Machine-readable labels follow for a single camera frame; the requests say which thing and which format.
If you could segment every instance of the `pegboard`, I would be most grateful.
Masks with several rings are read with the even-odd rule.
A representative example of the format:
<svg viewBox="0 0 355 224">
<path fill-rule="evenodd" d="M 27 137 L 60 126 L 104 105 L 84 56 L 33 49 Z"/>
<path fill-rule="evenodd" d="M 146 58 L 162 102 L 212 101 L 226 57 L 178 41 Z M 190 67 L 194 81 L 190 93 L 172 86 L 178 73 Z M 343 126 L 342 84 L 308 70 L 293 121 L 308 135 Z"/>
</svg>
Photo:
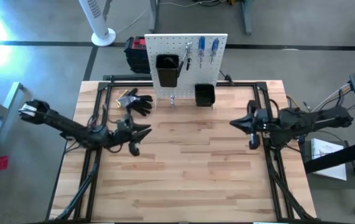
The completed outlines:
<svg viewBox="0 0 355 224">
<path fill-rule="evenodd" d="M 200 68 L 198 43 L 201 36 L 206 38 L 206 44 Z M 169 98 L 171 95 L 176 98 L 193 98 L 195 97 L 195 84 L 208 83 L 216 85 L 227 42 L 227 34 L 146 34 L 144 37 L 146 38 L 151 78 L 158 98 Z M 211 48 L 215 38 L 219 39 L 219 46 L 211 63 Z M 176 54 L 179 56 L 180 63 L 186 52 L 186 43 L 190 41 L 192 42 L 192 55 L 189 70 L 186 70 L 186 58 L 180 76 L 177 79 L 177 87 L 161 87 L 156 69 L 157 55 Z"/>
</svg>

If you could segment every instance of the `black cup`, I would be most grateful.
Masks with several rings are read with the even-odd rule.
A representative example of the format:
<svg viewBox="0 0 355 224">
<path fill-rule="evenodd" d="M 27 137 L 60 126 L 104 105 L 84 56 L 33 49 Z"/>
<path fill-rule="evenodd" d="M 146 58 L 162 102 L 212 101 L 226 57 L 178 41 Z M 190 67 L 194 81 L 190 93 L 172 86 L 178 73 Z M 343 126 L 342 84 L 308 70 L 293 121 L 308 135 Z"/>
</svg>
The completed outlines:
<svg viewBox="0 0 355 224">
<path fill-rule="evenodd" d="M 196 84 L 194 89 L 197 106 L 212 106 L 215 103 L 215 87 L 213 85 Z"/>
<path fill-rule="evenodd" d="M 178 55 L 157 55 L 155 67 L 158 71 L 158 80 L 161 87 L 176 87 L 178 85 Z"/>
</svg>

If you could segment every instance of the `desk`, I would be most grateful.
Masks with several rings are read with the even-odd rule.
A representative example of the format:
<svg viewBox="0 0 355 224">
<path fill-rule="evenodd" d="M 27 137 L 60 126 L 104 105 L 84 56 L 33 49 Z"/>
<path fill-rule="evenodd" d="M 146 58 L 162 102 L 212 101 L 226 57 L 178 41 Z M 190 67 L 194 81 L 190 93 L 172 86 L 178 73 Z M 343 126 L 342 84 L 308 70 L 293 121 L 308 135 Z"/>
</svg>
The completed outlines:
<svg viewBox="0 0 355 224">
<path fill-rule="evenodd" d="M 283 82 L 267 85 L 270 98 L 281 108 L 287 106 Z M 98 82 L 82 82 L 74 121 L 86 125 L 97 86 Z M 112 88 L 110 120 L 125 113 L 115 100 L 126 89 L 132 88 Z M 151 87 L 139 87 L 138 93 L 154 96 Z M 133 114 L 136 123 L 151 124 L 153 131 L 140 145 L 138 157 L 130 155 L 127 144 L 118 154 L 103 151 L 93 222 L 275 221 L 264 150 L 250 150 L 249 137 L 229 125 L 246 114 L 253 90 L 218 86 L 215 95 L 213 110 L 195 107 L 194 99 L 176 99 L 172 109 L 168 98 L 158 99 L 148 117 Z M 78 149 L 64 156 L 50 218 L 60 214 L 77 192 L 84 154 Z M 282 155 L 290 190 L 315 217 L 300 154 L 283 150 Z"/>
</svg>

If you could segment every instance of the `concrete floor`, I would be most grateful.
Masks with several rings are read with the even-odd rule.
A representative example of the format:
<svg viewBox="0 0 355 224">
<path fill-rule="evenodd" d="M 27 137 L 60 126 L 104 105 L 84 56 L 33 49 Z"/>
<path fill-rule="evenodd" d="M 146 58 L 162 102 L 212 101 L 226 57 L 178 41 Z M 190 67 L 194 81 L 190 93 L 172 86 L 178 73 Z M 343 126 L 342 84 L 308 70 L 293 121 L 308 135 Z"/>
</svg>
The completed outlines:
<svg viewBox="0 0 355 224">
<path fill-rule="evenodd" d="M 107 1 L 97 1 L 104 9 Z M 148 1 L 144 0 L 113 0 L 107 24 L 119 30 L 146 8 Z M 231 44 L 355 46 L 355 1 L 351 0 L 256 0 L 251 36 L 243 35 L 238 5 L 162 5 L 159 10 L 159 33 L 226 32 Z M 148 19 L 149 11 L 119 33 L 117 42 L 148 33 Z M 91 34 L 78 1 L 0 1 L 2 40 L 89 42 Z M 12 82 L 19 81 L 26 87 L 17 96 L 6 134 L 0 140 L 0 156 L 9 156 L 8 169 L 0 171 L 0 223 L 44 220 L 65 144 L 54 129 L 20 121 L 17 109 L 24 100 L 38 98 L 71 118 L 91 51 L 92 47 L 0 45 L 0 102 Z M 355 72 L 355 51 L 227 49 L 221 69 L 236 80 L 283 80 L 287 94 L 316 106 Z M 123 48 L 100 48 L 90 80 L 131 73 Z M 344 106 L 355 104 L 353 94 L 347 96 Z M 330 131 L 355 143 L 355 121 L 349 128 Z M 325 135 L 317 137 L 335 140 Z M 319 218 L 355 223 L 355 190 L 311 192 Z"/>
</svg>

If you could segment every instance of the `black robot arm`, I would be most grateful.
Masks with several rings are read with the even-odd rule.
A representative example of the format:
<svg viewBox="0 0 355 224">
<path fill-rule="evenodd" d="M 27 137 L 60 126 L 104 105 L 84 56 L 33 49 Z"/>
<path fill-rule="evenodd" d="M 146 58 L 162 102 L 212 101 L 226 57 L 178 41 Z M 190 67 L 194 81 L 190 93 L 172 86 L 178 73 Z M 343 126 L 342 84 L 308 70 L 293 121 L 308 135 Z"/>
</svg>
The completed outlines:
<svg viewBox="0 0 355 224">
<path fill-rule="evenodd" d="M 277 118 L 271 118 L 266 109 L 257 109 L 255 101 L 250 101 L 247 108 L 247 116 L 233 120 L 230 124 L 251 135 L 251 149 L 260 145 L 257 132 L 268 134 L 270 146 L 282 149 L 297 136 L 327 127 L 346 128 L 353 121 L 346 108 L 339 105 L 312 113 L 299 108 L 284 108 L 278 111 Z"/>
<path fill-rule="evenodd" d="M 22 120 L 33 124 L 47 124 L 59 131 L 60 135 L 67 139 L 73 137 L 86 149 L 98 149 L 104 147 L 110 152 L 114 146 L 122 146 L 129 142 L 129 150 L 134 156 L 140 154 L 136 144 L 140 143 L 151 131 L 149 124 L 136 124 L 130 114 L 125 114 L 122 119 L 116 121 L 116 130 L 109 131 L 106 125 L 88 127 L 60 115 L 50 108 L 49 104 L 40 100 L 27 101 L 19 114 Z"/>
</svg>

